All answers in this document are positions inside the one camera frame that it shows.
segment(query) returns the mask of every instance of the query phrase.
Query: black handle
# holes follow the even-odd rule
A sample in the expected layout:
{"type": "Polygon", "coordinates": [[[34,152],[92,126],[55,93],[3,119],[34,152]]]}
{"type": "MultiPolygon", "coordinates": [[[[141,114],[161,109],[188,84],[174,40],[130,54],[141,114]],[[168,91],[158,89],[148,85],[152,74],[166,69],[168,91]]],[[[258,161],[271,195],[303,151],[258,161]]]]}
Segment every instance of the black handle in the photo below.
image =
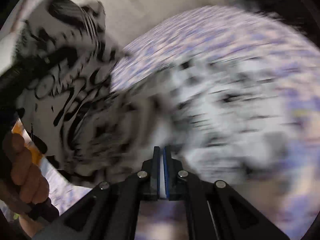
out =
{"type": "MultiPolygon", "coordinates": [[[[14,114],[8,114],[7,112],[1,111],[1,126],[0,126],[0,142],[2,145],[2,141],[7,134],[8,131],[11,130],[12,121],[10,120],[11,117],[14,117],[14,114]]],[[[11,179],[11,169],[12,163],[4,153],[2,146],[0,147],[0,179],[2,179],[5,184],[8,186],[9,189],[15,191],[16,194],[20,192],[20,186],[15,185],[11,179]]],[[[20,206],[25,206],[24,203],[18,199],[17,202],[21,202],[20,206]]],[[[51,204],[50,198],[43,203],[39,204],[28,204],[29,208],[23,208],[26,211],[26,214],[32,218],[33,220],[38,220],[42,217],[46,222],[52,222],[54,219],[59,217],[59,211],[55,206],[51,204]]]]}

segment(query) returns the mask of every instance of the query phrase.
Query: black bracket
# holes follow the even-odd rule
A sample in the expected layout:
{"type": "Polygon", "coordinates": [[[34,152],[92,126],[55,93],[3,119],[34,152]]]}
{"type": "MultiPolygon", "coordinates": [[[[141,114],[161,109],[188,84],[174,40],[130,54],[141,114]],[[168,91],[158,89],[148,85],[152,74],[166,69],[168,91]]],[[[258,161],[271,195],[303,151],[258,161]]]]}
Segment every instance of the black bracket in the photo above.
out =
{"type": "MultiPolygon", "coordinates": [[[[157,201],[160,148],[142,169],[123,182],[102,182],[68,211],[37,233],[35,240],[133,240],[140,201],[157,201]]],[[[289,238],[226,182],[204,182],[183,170],[164,149],[169,201],[184,200],[191,240],[288,240],[289,238]]]]}

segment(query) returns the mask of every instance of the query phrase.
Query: black and white fabric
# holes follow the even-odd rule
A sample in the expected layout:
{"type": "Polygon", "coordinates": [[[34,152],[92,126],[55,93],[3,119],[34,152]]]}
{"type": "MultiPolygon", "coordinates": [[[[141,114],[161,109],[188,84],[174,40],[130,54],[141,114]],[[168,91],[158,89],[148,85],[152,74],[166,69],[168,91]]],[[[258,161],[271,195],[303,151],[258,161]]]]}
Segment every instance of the black and white fabric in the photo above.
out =
{"type": "Polygon", "coordinates": [[[123,180],[154,146],[171,145],[202,179],[234,184],[284,152],[291,134],[275,79],[259,59],[210,63],[185,55],[110,92],[110,73],[125,53],[106,38],[104,20],[100,3],[45,0],[15,53],[16,61],[42,60],[45,74],[16,105],[34,143],[70,182],[123,180]]]}

